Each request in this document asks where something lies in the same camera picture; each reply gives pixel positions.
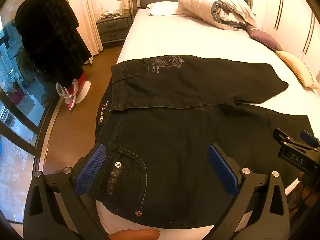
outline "mattress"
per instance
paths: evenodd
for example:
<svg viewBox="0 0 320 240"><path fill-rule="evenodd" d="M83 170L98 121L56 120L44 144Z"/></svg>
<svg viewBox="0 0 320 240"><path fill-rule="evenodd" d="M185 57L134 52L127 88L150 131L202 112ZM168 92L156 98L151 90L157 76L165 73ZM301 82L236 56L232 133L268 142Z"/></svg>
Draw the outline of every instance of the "mattress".
<svg viewBox="0 0 320 240"><path fill-rule="evenodd" d="M314 135L320 138L320 97L313 89L303 87L287 65L271 50L250 39L244 30L215 28L202 20L182 15L149 16L149 9L140 9L125 40L118 63L126 60L162 55L193 55L202 58L225 58L233 61L261 62L272 65L277 75L289 84L279 95L258 106L283 114L308 115ZM292 191L298 180L286 189ZM147 228L109 212L96 202L100 221L111 234L124 229ZM238 229L245 226L243 218ZM201 240L212 228L161 229L160 240Z"/></svg>

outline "nightstand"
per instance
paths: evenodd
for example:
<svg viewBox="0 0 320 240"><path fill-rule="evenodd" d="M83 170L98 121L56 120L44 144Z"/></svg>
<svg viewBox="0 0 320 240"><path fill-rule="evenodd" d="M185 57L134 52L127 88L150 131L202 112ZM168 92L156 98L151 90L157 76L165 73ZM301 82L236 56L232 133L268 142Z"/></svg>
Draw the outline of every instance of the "nightstand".
<svg viewBox="0 0 320 240"><path fill-rule="evenodd" d="M131 25L131 13L124 13L117 19L107 17L98 20L97 27L102 44L125 40Z"/></svg>

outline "curtain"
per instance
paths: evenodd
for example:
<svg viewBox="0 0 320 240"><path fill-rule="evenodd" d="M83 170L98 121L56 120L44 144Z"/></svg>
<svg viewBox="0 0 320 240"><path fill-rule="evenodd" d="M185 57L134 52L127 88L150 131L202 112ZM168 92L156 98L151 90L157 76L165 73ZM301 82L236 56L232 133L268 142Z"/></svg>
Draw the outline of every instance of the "curtain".
<svg viewBox="0 0 320 240"><path fill-rule="evenodd" d="M94 18L94 11L92 6L92 0L67 0L69 5L73 9L78 22L77 28L80 36L84 40L87 48L91 52L91 55L97 55L103 50L101 39L99 36L98 28Z"/></svg>

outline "glass sliding door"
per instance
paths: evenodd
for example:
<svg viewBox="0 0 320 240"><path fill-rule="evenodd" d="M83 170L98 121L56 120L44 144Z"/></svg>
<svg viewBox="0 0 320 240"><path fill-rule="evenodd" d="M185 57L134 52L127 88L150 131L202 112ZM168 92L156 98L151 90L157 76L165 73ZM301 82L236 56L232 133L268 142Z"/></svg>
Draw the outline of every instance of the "glass sliding door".
<svg viewBox="0 0 320 240"><path fill-rule="evenodd" d="M55 84L29 60L14 26L24 0L0 0L0 211L23 223L25 201L53 111Z"/></svg>

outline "blue textured pad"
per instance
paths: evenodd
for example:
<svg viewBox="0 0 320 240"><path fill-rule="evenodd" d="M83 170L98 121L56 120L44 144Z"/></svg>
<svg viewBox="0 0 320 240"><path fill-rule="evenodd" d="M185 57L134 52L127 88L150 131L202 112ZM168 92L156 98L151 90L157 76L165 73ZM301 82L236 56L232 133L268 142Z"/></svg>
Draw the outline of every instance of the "blue textured pad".
<svg viewBox="0 0 320 240"><path fill-rule="evenodd" d="M311 147L314 147L314 148L319 147L316 137L312 136L310 133L306 132L305 130L302 130L300 132L300 138L304 140Z"/></svg>
<svg viewBox="0 0 320 240"><path fill-rule="evenodd" d="M221 157L221 155L213 145L209 146L207 151L207 157L210 165L212 166L214 172L217 174L225 191L229 195L236 197L238 194L238 183L236 176L233 174L228 164Z"/></svg>
<svg viewBox="0 0 320 240"><path fill-rule="evenodd" d="M84 165L76 178L75 192L78 197L88 192L93 180L106 159L106 154L106 147L101 144Z"/></svg>

